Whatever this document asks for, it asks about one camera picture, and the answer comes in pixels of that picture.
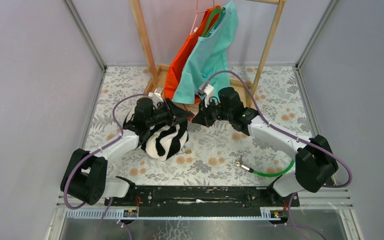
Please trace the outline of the brass padlock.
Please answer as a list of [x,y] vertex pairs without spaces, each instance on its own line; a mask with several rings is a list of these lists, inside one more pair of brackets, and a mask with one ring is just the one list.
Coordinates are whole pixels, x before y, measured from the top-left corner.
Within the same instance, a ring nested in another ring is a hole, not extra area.
[[189,155],[192,153],[192,150],[191,149],[188,149],[188,150],[185,150],[185,151],[180,151],[178,152],[176,155],[177,156],[180,156],[180,155]]

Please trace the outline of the green cable lock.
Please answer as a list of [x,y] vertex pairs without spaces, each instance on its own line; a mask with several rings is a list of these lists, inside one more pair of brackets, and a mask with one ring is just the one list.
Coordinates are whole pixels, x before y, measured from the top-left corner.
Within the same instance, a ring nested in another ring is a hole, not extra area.
[[265,171],[259,171],[259,170],[255,170],[254,168],[245,165],[242,161],[242,157],[240,156],[238,158],[238,160],[234,163],[234,165],[236,167],[239,167],[239,168],[251,173],[251,174],[255,174],[255,175],[260,176],[260,177],[275,178],[275,177],[280,177],[284,174],[287,174],[294,167],[295,161],[291,160],[290,163],[288,164],[288,166],[284,167],[284,168],[280,167],[280,168],[274,169],[272,167],[269,167]]

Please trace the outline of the red cable lock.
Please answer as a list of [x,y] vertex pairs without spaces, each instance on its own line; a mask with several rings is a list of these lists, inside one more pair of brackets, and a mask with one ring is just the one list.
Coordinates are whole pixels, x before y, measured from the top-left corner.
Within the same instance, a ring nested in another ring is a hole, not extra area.
[[191,110],[189,110],[185,104],[183,104],[183,108],[189,113],[188,121],[191,121],[194,118],[195,114]]

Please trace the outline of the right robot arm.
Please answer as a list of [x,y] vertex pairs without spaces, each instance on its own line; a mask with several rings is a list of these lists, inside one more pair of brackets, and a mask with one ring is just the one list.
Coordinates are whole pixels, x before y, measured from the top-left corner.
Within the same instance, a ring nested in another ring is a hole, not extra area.
[[275,146],[292,158],[295,171],[281,174],[271,183],[267,201],[273,206],[281,205],[287,196],[306,190],[316,193],[339,166],[332,157],[327,139],[321,135],[300,137],[287,129],[264,120],[256,109],[245,107],[239,94],[232,87],[225,87],[214,96],[211,85],[199,90],[203,99],[198,113],[192,119],[194,124],[212,126],[215,121],[227,121],[238,132],[261,139]]

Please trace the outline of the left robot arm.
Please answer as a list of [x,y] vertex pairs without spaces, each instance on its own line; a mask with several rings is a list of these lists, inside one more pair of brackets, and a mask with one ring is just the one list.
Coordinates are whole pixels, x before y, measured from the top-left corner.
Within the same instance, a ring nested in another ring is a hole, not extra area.
[[107,177],[109,162],[120,160],[135,149],[165,161],[177,154],[189,139],[188,120],[193,113],[170,99],[153,101],[147,94],[138,100],[123,123],[120,133],[94,151],[75,150],[60,184],[65,205],[72,210],[94,205],[100,199],[115,198],[124,206],[135,200],[135,183],[125,177]]

